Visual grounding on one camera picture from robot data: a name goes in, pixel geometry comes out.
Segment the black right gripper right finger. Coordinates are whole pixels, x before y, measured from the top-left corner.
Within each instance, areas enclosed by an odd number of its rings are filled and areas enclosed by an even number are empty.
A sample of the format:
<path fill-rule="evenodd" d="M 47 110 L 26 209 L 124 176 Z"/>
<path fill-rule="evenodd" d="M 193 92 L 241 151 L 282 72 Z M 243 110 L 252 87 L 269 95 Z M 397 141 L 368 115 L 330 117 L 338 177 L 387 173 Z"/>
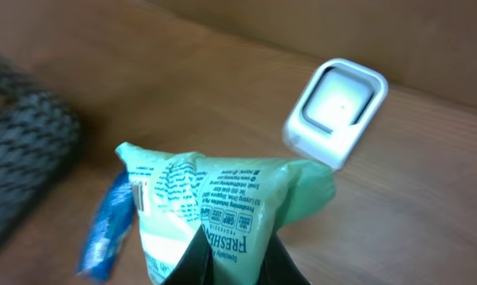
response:
<path fill-rule="evenodd" d="M 257 285 L 311 285 L 276 234 L 269 239 Z"/>

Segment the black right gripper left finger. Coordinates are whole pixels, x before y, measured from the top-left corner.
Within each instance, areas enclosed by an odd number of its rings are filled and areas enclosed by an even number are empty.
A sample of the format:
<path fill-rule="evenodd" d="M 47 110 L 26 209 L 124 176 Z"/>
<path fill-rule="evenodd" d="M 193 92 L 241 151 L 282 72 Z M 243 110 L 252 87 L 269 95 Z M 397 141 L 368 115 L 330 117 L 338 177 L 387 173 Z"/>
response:
<path fill-rule="evenodd" d="M 195 233 L 187 250 L 162 285 L 212 285 L 213 259 L 204 227 Z"/>

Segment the blue snack bar wrapper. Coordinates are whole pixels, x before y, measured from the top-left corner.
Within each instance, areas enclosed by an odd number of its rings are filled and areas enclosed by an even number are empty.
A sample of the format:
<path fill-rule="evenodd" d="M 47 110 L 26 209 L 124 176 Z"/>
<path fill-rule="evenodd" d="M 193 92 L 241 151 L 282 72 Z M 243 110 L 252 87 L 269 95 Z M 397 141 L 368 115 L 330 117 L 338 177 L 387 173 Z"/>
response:
<path fill-rule="evenodd" d="M 103 284 L 111 275 L 135 216 L 128 172 L 123 170 L 105 193 L 82 247 L 76 274 Z"/>

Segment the light blue snack packet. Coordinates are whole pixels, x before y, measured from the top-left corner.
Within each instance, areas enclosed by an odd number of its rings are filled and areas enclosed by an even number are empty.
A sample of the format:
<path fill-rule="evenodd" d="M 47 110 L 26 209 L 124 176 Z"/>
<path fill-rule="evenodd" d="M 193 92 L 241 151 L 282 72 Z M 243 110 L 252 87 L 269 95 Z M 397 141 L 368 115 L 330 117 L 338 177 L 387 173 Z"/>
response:
<path fill-rule="evenodd" d="M 269 239 L 333 199 L 328 166 L 307 159 L 216 158 L 172 154 L 124 142 L 147 272 L 166 281 L 204 232 L 218 284 L 256 284 Z"/>

